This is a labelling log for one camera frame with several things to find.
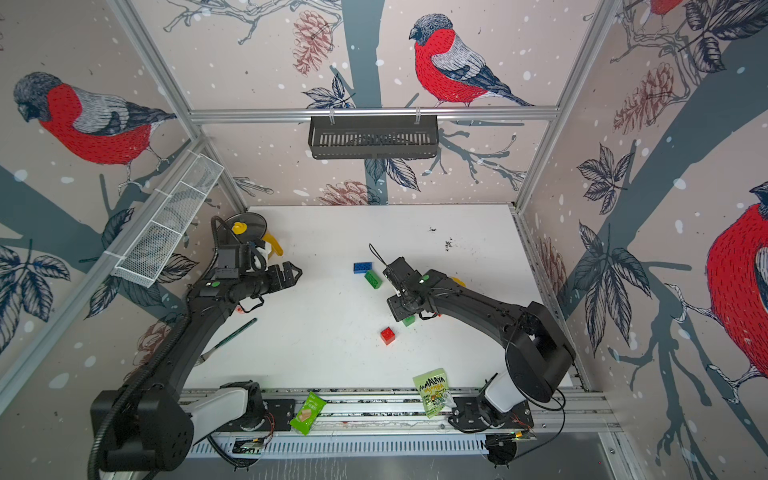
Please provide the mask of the green long lego brick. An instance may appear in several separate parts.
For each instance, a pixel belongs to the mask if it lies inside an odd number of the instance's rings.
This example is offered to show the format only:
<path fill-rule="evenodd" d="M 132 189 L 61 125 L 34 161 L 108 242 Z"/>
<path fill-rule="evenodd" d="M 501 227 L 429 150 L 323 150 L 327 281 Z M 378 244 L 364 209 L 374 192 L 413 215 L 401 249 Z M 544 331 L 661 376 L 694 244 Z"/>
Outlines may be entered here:
<path fill-rule="evenodd" d="M 373 289 L 379 289 L 383 284 L 383 281 L 381 280 L 381 278 L 373 270 L 368 270 L 365 273 L 364 277 Z"/>

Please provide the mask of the red square lego brick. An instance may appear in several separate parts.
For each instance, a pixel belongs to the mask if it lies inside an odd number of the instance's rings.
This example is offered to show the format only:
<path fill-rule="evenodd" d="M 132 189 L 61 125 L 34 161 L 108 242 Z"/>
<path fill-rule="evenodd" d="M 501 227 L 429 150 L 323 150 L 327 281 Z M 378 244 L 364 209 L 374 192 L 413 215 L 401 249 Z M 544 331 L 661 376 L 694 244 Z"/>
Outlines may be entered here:
<path fill-rule="evenodd" d="M 396 334 L 390 327 L 381 330 L 379 335 L 385 345 L 390 345 L 396 340 Z"/>

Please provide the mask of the blue lego brick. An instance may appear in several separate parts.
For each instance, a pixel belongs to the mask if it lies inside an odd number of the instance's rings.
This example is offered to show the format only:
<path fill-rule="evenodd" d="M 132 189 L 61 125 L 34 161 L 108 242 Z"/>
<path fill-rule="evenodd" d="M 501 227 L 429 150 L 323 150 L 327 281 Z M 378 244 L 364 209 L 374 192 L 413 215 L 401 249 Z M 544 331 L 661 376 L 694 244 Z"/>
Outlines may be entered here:
<path fill-rule="evenodd" d="M 365 274 L 368 271 L 370 271 L 372 268 L 373 268 L 373 264 L 371 262 L 355 262 L 353 264 L 353 273 Z"/>

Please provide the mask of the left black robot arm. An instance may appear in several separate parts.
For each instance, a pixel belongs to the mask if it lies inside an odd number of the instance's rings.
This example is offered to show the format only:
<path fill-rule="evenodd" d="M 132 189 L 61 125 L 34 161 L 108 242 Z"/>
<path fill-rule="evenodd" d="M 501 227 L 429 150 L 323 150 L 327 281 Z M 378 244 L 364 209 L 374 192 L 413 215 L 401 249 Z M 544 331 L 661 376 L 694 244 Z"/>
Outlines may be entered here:
<path fill-rule="evenodd" d="M 104 472 L 176 469 L 192 446 L 224 424 L 244 418 L 276 421 L 255 381 L 223 385 L 197 408 L 179 400 L 204 347 L 241 302 L 293 287 L 303 271 L 290 261 L 268 265 L 252 243 L 216 251 L 185 297 L 186 310 L 147 364 L 117 390 L 104 390 L 90 408 L 94 440 L 87 476 Z"/>

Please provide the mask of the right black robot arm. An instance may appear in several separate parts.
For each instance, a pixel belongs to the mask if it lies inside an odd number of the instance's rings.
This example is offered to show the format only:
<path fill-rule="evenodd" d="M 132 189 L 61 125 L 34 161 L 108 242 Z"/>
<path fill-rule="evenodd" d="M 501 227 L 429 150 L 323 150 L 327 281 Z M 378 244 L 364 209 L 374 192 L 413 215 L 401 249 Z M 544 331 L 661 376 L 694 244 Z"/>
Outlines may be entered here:
<path fill-rule="evenodd" d="M 514 409 L 525 402 L 552 400 L 576 353 L 550 311 L 532 301 L 509 304 L 475 292 L 446 274 L 422 274 L 399 257 L 383 274 L 395 294 L 387 299 L 398 322 L 417 315 L 456 319 L 487 335 L 504 350 L 505 371 L 483 385 L 471 407 L 454 408 L 449 423 L 464 432 L 519 424 Z"/>

